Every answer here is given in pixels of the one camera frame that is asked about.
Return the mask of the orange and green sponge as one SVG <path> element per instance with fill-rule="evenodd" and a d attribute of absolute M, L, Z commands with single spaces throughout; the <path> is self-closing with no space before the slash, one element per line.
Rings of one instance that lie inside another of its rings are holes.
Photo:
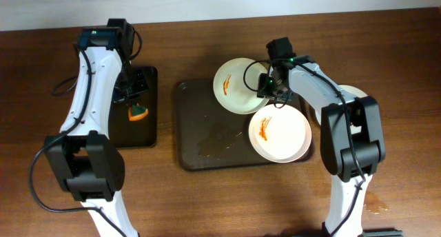
<path fill-rule="evenodd" d="M 146 107 L 139 104 L 132 104 L 128 110 L 129 121 L 139 121 L 148 115 L 149 111 Z"/>

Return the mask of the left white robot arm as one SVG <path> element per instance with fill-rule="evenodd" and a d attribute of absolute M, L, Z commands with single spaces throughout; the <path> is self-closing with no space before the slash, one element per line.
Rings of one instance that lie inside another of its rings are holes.
<path fill-rule="evenodd" d="M 60 188 L 90 213 L 101 236 L 138 236 L 122 197 L 125 163 L 109 137 L 110 108 L 128 105 L 131 121 L 146 117 L 139 97 L 149 90 L 131 61 L 141 37 L 125 19 L 86 28 L 76 43 L 79 75 L 65 122 L 42 147 Z"/>

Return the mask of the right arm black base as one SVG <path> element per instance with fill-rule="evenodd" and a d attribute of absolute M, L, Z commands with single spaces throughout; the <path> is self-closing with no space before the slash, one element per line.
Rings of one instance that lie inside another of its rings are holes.
<path fill-rule="evenodd" d="M 403 237 L 403 232 L 397 229 L 380 229 L 367 230 L 361 233 L 358 237 Z"/>

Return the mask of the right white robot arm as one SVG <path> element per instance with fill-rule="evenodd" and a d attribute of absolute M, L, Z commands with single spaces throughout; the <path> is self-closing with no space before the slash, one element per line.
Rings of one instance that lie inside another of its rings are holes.
<path fill-rule="evenodd" d="M 322 236 L 368 236 L 362 228 L 367 187 L 385 158 L 377 100 L 342 89 L 308 55 L 298 56 L 287 37 L 266 45 L 268 71 L 257 95 L 286 107 L 292 94 L 320 112 L 320 155 L 331 174 L 331 202 Z"/>

